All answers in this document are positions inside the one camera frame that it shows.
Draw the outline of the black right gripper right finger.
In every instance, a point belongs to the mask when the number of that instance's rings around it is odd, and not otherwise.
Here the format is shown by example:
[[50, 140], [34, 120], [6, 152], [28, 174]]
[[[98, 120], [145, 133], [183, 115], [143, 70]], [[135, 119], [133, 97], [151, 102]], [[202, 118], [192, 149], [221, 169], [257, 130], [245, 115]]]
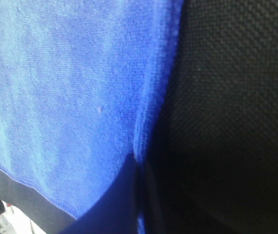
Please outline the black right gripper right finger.
[[150, 163], [145, 163], [145, 183], [147, 198], [145, 204], [146, 230], [148, 234], [165, 234], [162, 209], [157, 191], [157, 184]]

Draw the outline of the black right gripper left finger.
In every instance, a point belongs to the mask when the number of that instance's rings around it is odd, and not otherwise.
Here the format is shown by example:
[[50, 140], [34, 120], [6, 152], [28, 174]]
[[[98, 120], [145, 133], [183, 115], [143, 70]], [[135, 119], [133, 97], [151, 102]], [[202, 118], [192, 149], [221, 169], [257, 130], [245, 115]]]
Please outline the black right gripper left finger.
[[115, 181], [80, 219], [62, 234], [136, 234], [137, 164], [126, 156]]

